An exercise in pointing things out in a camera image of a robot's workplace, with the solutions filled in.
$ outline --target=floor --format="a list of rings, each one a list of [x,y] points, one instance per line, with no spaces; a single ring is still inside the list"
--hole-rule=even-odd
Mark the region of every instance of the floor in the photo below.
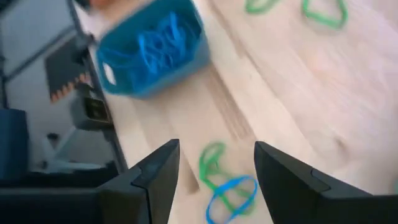
[[[45,57],[74,34],[72,25],[66,1],[20,0],[0,16],[7,101],[27,112],[31,169],[42,160],[42,139],[48,133],[62,137],[73,127],[68,105],[75,93],[51,104],[44,67]],[[105,164],[113,159],[100,132],[79,131],[69,147],[69,160]]]

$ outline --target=blue rubber band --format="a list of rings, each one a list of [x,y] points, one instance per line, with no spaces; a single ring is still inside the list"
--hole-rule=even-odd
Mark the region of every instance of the blue rubber band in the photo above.
[[[254,179],[253,177],[251,177],[250,175],[242,175],[240,177],[237,178],[233,178],[229,181],[227,181],[225,184],[219,186],[215,192],[214,195],[212,196],[207,209],[206,209],[206,221],[209,224],[216,224],[210,217],[210,209],[211,209],[211,205],[213,204],[213,202],[216,200],[217,197],[219,197],[220,195],[223,195],[225,192],[227,192],[228,190],[231,190],[233,188],[235,188],[237,185],[239,185],[241,182],[245,181],[245,180],[253,180],[254,182],[254,190],[253,193],[250,195],[250,197],[240,206],[238,207],[233,213],[232,215],[228,218],[228,220],[225,222],[225,224],[229,223],[231,220],[233,220],[234,218],[236,218],[238,215],[242,214],[243,211],[245,211],[250,204],[253,203],[254,198],[257,194],[257,188],[258,188],[258,183],[257,180]]]
[[[190,24],[171,12],[154,30],[138,34],[137,52],[127,54],[102,47],[98,56],[111,68],[126,69],[139,85],[154,83],[165,72],[188,60],[190,43],[196,38]]]

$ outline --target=blue basket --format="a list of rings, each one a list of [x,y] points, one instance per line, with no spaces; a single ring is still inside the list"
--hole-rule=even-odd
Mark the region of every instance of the blue basket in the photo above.
[[[137,36],[142,31],[149,30],[156,26],[162,19],[167,17],[171,12],[175,12],[185,22],[190,24],[192,31],[197,36],[193,47],[187,52],[186,60],[177,67],[165,70],[156,79],[155,82],[145,83],[139,82],[140,78],[146,78],[150,75],[146,72],[146,68],[142,59],[139,59],[139,45]],[[134,61],[135,75],[131,75],[131,70],[122,67],[112,67],[115,84],[109,82],[104,70],[104,60],[101,49],[112,49],[117,52],[135,53],[133,57],[137,57]],[[137,98],[143,98],[177,83],[189,74],[199,71],[210,62],[208,43],[203,30],[203,23],[198,15],[195,5],[190,0],[155,0],[148,6],[144,7],[134,15],[128,17],[120,25],[109,31],[99,42],[96,52],[98,63],[98,76],[103,88],[112,94],[130,95]],[[107,57],[107,62],[112,61],[117,64],[125,63],[120,57]]]

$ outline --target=blue plastic bin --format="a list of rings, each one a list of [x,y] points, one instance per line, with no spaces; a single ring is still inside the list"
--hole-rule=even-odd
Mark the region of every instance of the blue plastic bin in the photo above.
[[[104,71],[104,62],[100,55],[101,48],[113,49],[120,52],[137,52],[139,46],[137,36],[144,30],[148,30],[158,24],[160,20],[175,12],[183,17],[184,21],[192,25],[193,31],[198,35],[197,43],[191,50],[189,60],[182,63],[178,68],[163,74],[156,82],[145,86],[145,88],[133,88],[133,83],[126,69],[112,68],[115,84],[109,82]],[[203,23],[190,0],[155,0],[140,11],[124,20],[120,25],[109,31],[99,42],[96,53],[98,63],[98,76],[103,88],[112,94],[130,95],[143,98],[177,83],[188,75],[199,71],[210,62],[209,48],[203,30]]]

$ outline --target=rubber band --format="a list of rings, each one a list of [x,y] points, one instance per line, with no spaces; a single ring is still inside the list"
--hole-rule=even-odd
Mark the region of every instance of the rubber band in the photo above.
[[[250,14],[260,14],[263,12],[268,12],[275,6],[276,2],[278,1],[279,0],[246,0],[246,12]]]
[[[344,3],[344,0],[336,0],[336,1],[341,11],[341,19],[334,19],[332,17],[324,16],[323,14],[310,11],[308,8],[310,5],[310,0],[303,0],[302,4],[303,13],[307,18],[312,19],[315,22],[318,22],[320,24],[326,25],[334,29],[340,29],[346,24],[348,20],[348,10]]]
[[[190,25],[171,12],[155,29],[137,35],[136,52],[127,54],[100,48],[99,56],[111,68],[126,69],[133,88],[140,88],[142,84],[156,82],[165,72],[188,60],[187,52],[192,49],[189,41],[196,42],[196,39]]]
[[[222,197],[225,192],[227,192],[228,190],[231,190],[231,189],[235,189],[241,182],[243,182],[245,180],[253,181],[253,183],[254,183],[253,193],[248,197],[248,199],[241,206],[239,206],[237,209],[235,209],[232,212],[232,215],[225,221],[225,223],[229,223],[231,220],[236,218],[238,215],[242,214],[245,210],[247,210],[254,203],[254,198],[257,194],[257,188],[258,188],[257,181],[249,175],[243,175],[243,176],[240,176],[237,178],[233,178],[233,179],[227,181],[227,183],[219,186],[215,190],[214,195],[212,196],[210,203],[208,204],[207,209],[206,209],[206,221],[209,224],[216,224],[210,217],[210,209],[211,209],[211,206],[213,205],[214,201],[217,199],[217,197]]]
[[[232,175],[223,171],[219,165],[219,158],[225,151],[225,144],[222,142],[213,142],[203,150],[200,158],[199,158],[199,178],[205,183],[211,190],[215,191],[218,186],[214,184],[211,180],[209,180],[208,176],[211,175],[222,175],[225,179],[231,180]],[[214,153],[209,157],[208,154],[214,150]],[[241,197],[249,198],[251,193],[247,190],[240,189],[239,187],[234,189],[236,193]],[[221,201],[225,204],[225,207],[231,212],[234,213],[236,211],[236,207],[228,200],[225,195],[220,195]],[[250,207],[243,210],[241,215],[250,215],[254,210],[254,203],[251,204]]]

